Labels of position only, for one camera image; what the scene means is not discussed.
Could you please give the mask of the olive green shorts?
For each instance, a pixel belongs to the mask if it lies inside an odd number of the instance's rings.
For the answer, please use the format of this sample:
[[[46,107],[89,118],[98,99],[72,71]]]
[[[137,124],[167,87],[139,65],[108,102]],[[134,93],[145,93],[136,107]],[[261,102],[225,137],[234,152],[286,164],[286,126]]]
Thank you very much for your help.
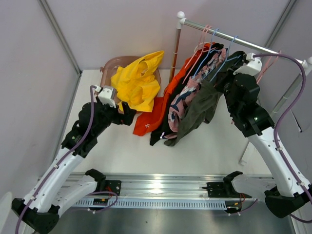
[[[243,51],[226,58],[226,50],[215,53],[205,66],[190,78],[170,103],[167,120],[163,123],[162,137],[166,146],[175,146],[184,136],[197,129],[204,121],[210,122],[221,97],[214,89],[216,75],[232,67],[243,65]]]

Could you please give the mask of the pink hanger of black shorts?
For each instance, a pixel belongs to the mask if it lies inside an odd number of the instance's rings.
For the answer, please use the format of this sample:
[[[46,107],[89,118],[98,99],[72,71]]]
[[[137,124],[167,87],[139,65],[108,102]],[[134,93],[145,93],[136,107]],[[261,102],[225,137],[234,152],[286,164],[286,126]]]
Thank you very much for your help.
[[[192,65],[192,67],[189,69],[187,75],[185,76],[184,80],[183,80],[183,83],[185,83],[185,80],[187,79],[187,77],[190,75],[191,71],[193,70],[193,68],[195,67],[195,65],[197,64],[198,60],[200,59],[203,51],[204,51],[204,48],[205,48],[205,45],[203,47],[203,50],[199,49],[198,51],[200,51],[199,55],[197,56],[196,58],[196,61],[194,62],[194,64]]]

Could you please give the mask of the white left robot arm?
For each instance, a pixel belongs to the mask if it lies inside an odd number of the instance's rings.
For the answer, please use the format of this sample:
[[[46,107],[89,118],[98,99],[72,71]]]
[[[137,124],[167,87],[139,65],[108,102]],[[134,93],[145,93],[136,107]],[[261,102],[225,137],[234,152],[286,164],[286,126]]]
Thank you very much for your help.
[[[118,197],[108,189],[106,176],[96,169],[88,170],[76,184],[61,191],[72,171],[97,144],[98,136],[111,124],[131,125],[136,110],[122,102],[123,112],[100,101],[83,105],[71,131],[61,144],[54,162],[36,186],[24,198],[14,198],[11,209],[18,216],[15,232],[22,222],[40,234],[47,234],[59,218],[77,201],[87,195]]]

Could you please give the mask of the black shorts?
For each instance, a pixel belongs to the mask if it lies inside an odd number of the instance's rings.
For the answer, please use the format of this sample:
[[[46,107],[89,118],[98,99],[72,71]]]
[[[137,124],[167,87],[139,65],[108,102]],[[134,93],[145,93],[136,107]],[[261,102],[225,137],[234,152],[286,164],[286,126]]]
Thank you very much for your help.
[[[149,127],[151,146],[162,138],[167,139],[167,143],[176,143],[178,133],[182,131],[181,122],[200,90],[202,78],[224,60],[225,53],[224,45],[206,43],[202,53],[196,51],[194,56],[185,61],[182,69],[166,87],[158,105],[161,109],[153,109],[152,125]]]

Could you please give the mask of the yellow shorts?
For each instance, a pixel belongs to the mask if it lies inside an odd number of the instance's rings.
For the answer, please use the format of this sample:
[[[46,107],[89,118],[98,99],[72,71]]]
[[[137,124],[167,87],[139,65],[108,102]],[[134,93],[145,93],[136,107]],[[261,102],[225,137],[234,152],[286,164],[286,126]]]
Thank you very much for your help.
[[[150,113],[160,84],[154,75],[161,64],[164,51],[144,55],[126,67],[118,67],[111,77],[111,85],[117,90],[117,98],[127,102],[131,109]]]

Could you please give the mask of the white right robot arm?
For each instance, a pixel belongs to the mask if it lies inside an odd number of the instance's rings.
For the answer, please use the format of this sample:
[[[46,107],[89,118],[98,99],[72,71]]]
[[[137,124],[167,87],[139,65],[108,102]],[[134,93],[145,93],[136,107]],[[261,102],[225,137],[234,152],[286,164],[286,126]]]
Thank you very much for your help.
[[[217,76],[215,89],[224,94],[227,109],[238,130],[258,150],[272,173],[274,184],[235,171],[223,181],[227,196],[246,194],[264,201],[278,218],[292,215],[312,200],[312,184],[294,164],[278,136],[281,120],[274,123],[269,113],[257,104],[260,91],[255,75],[260,72],[261,54],[246,55],[245,65]]]

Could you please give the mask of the pink patterned shorts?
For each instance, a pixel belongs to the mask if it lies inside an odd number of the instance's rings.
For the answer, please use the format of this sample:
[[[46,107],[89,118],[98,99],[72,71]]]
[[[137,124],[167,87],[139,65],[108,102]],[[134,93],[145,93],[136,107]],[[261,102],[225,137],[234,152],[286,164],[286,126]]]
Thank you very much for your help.
[[[179,141],[200,125],[198,118],[199,105],[195,105],[195,110],[193,110],[191,107],[192,100],[196,97],[206,76],[225,60],[226,52],[227,49],[225,48],[220,50],[212,49],[209,56],[201,65],[196,77],[192,78],[202,61],[202,59],[198,60],[190,75],[187,77],[188,82],[170,104],[168,124],[172,132],[170,134],[162,133],[162,139],[174,139]]]

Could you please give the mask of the blue hanger of patterned shorts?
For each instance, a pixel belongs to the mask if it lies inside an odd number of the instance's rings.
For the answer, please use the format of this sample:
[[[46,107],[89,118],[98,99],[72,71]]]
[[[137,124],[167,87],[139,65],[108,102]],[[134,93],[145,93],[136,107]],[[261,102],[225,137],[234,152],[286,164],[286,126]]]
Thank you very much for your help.
[[[213,37],[215,36],[216,32],[219,31],[219,28],[215,29],[215,32],[212,34],[211,36],[211,41],[210,41],[210,46],[209,46],[209,50],[207,51],[206,57],[202,59],[201,63],[199,64],[199,66],[197,67],[197,70],[194,72],[194,75],[192,76],[192,78],[195,78],[201,65],[204,63],[204,61],[206,60],[206,58],[209,56],[211,50],[212,50],[212,45],[213,45]]]

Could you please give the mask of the pink hanger of yellow shorts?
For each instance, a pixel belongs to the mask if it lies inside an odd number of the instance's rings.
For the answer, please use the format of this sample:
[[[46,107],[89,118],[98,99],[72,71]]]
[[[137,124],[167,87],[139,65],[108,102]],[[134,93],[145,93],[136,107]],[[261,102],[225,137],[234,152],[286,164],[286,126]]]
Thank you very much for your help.
[[[261,81],[261,79],[263,78],[263,76],[265,75],[265,73],[267,72],[267,70],[274,65],[277,60],[278,60],[278,56],[270,56],[266,63],[264,64],[264,66],[262,67],[262,70],[260,71],[258,77],[256,78],[256,83],[259,84],[259,82]]]

